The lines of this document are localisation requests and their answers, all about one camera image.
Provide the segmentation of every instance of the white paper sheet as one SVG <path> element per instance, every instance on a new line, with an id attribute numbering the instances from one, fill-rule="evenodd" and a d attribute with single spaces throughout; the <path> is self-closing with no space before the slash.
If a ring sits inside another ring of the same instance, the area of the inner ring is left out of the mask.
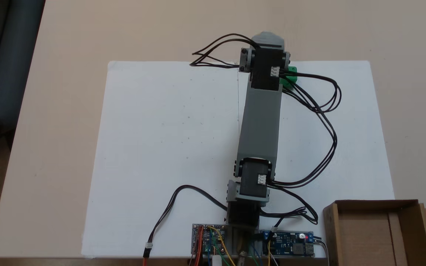
<path id="1" fill-rule="evenodd" d="M 362 61 L 291 65 L 331 77 L 343 91 L 340 107 L 328 114 L 338 135 L 335 157 L 320 177 L 294 190 L 315 208 L 320 224 L 296 218 L 280 228 L 324 237 L 321 211 L 334 200 L 394 198 L 371 68 Z M 247 75 L 186 62 L 111 62 L 106 82 L 81 253 L 142 256 L 178 186 L 196 185 L 226 203 Z M 324 81 L 299 78 L 299 84 L 318 103 L 333 92 Z M 318 165 L 331 138 L 314 113 L 286 95 L 281 118 L 276 179 L 294 181 Z M 272 191 L 265 210 L 300 206 Z M 190 256 L 191 225 L 223 224 L 225 216 L 197 192 L 182 191 L 156 231 L 151 256 Z M 276 221 L 261 217 L 260 228 L 270 229 Z M 316 253 L 325 255 L 318 247 Z"/>

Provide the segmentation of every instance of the circuit board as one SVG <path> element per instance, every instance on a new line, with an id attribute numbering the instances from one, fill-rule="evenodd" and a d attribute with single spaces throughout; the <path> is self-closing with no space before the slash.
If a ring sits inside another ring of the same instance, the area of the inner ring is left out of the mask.
<path id="1" fill-rule="evenodd" d="M 202 253 L 210 255 L 225 254 L 225 249 L 221 243 L 218 233 L 213 229 L 208 229 L 208 226 L 216 228 L 220 231 L 221 238 L 226 241 L 226 226 L 224 224 L 193 224 L 192 225 L 192 246 L 191 253 L 196 253 L 198 249 L 198 231 L 203 230 L 202 233 Z"/>
<path id="2" fill-rule="evenodd" d="M 315 256 L 313 251 L 313 232 L 292 231 L 261 231 L 264 236 L 262 254 L 268 254 L 267 239 L 273 234 L 270 242 L 270 251 L 274 256 Z"/>

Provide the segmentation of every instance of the green 3d-printed part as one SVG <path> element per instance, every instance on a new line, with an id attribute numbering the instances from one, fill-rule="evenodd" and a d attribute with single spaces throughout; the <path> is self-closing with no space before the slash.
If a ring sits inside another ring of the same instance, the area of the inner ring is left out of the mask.
<path id="1" fill-rule="evenodd" d="M 289 71 L 297 72 L 297 68 L 289 66 Z M 297 77 L 287 77 L 286 79 L 288 79 L 291 83 L 296 83 L 297 82 Z M 292 89 L 292 86 L 285 79 L 281 78 L 279 80 L 279 82 L 280 82 L 280 84 L 282 84 L 282 86 L 284 86 L 284 88 L 286 88 L 286 89 Z"/>

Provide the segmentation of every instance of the wooden table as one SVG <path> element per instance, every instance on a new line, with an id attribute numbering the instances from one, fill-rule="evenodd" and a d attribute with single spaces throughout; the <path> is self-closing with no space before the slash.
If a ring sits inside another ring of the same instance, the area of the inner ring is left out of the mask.
<path id="1" fill-rule="evenodd" d="M 0 202 L 0 256 L 79 257 L 107 65 L 262 30 L 291 60 L 371 62 L 396 198 L 426 204 L 426 1 L 47 0 Z M 237 60 L 238 47 L 217 54 Z"/>

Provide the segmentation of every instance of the orange wire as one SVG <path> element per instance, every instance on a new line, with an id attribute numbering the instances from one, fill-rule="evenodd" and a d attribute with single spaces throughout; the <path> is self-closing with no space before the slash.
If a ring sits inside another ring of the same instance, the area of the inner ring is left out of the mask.
<path id="1" fill-rule="evenodd" d="M 200 256 L 202 256 L 202 240 L 203 240 L 203 226 L 201 226 L 201 229 L 198 229 L 199 239 L 198 239 L 198 254 L 195 259 L 195 266 L 198 266 L 198 263 L 200 263 Z"/>

